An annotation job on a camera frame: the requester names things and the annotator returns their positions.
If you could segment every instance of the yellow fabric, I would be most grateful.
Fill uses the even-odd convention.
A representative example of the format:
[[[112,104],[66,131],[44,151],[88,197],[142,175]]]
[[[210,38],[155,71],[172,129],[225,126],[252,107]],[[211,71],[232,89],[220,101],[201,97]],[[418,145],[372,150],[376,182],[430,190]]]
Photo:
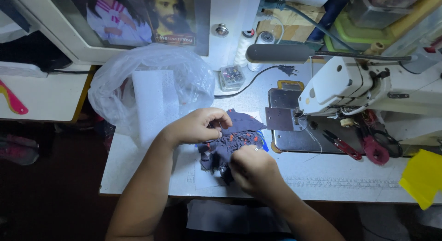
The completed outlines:
[[[409,160],[399,184],[426,210],[442,190],[442,156],[420,149]]]

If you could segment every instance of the hand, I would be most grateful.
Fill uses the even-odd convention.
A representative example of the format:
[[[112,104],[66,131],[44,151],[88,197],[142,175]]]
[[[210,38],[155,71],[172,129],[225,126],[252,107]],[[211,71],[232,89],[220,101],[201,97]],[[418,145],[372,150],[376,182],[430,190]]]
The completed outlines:
[[[111,34],[118,35],[118,36],[121,36],[123,34],[123,31],[121,31],[118,28],[104,28],[104,32],[106,34],[111,33]]]
[[[276,160],[256,145],[243,146],[232,154],[229,164],[241,189],[271,207],[294,194],[279,172]]]
[[[136,30],[137,27],[135,26],[134,21],[132,21],[125,13],[120,12],[119,14],[119,18],[120,20],[122,20],[124,23],[126,23],[127,25],[129,25],[130,27],[132,27],[132,29]]]
[[[207,128],[212,123],[214,128]],[[167,140],[172,145],[197,144],[222,136],[224,129],[232,126],[232,120],[227,113],[219,108],[197,109],[174,121],[163,129]]]

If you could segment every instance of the white thread spool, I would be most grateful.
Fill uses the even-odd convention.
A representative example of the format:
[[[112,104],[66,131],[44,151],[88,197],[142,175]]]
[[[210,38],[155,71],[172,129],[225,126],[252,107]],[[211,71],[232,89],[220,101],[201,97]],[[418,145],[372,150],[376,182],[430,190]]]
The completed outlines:
[[[274,44],[274,42],[275,37],[273,37],[273,34],[268,31],[263,31],[259,34],[256,44]],[[253,72],[261,71],[262,66],[264,66],[264,64],[250,62],[247,64],[247,67]]]
[[[246,59],[246,51],[247,48],[254,44],[256,40],[255,31],[252,29],[251,31],[242,31],[240,40],[238,41],[238,48],[236,49],[234,64],[240,65],[240,67],[245,67],[248,63]]]

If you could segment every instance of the white table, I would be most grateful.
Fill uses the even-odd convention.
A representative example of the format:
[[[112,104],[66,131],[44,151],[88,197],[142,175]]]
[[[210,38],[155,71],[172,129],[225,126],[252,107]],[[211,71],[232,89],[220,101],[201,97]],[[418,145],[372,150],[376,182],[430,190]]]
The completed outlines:
[[[318,71],[322,64],[314,64]],[[310,63],[296,65],[297,77],[287,77],[275,69],[262,73],[242,94],[236,97],[215,100],[213,107],[235,108],[238,112],[259,111],[265,119],[264,108],[268,107],[268,90],[277,87],[278,80],[298,80],[307,84],[311,79]],[[248,84],[253,72],[244,69]],[[222,94],[218,89],[215,94]],[[263,130],[270,145],[271,131]],[[119,133],[113,137],[108,162],[103,174],[100,193],[120,194],[141,162],[146,150],[136,146],[136,140]],[[346,155],[308,153],[282,153],[269,151],[276,159],[279,169],[289,186],[304,200],[350,201],[350,202],[394,202],[414,203],[415,200],[397,182],[409,159],[390,159],[383,167],[370,162],[366,157],[355,161]],[[195,189],[195,155],[192,145],[183,145],[174,155],[174,167],[169,186],[169,195],[200,197],[248,197],[236,186]],[[438,194],[434,201],[442,203]]]
[[[88,71],[90,68],[73,64],[65,70]],[[0,119],[72,121],[87,79],[88,74],[51,73],[47,78],[0,74],[0,80],[29,109],[24,115],[13,113],[0,94]]]

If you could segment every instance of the cabinet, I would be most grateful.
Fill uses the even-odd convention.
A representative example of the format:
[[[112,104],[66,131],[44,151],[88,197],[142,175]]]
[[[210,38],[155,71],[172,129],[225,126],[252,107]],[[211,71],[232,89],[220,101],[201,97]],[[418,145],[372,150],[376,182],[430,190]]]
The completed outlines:
[[[252,28],[260,0],[13,1],[74,63],[101,65],[160,42],[192,49],[219,70],[233,63],[240,32]],[[215,33],[220,23],[229,30],[225,38]]]

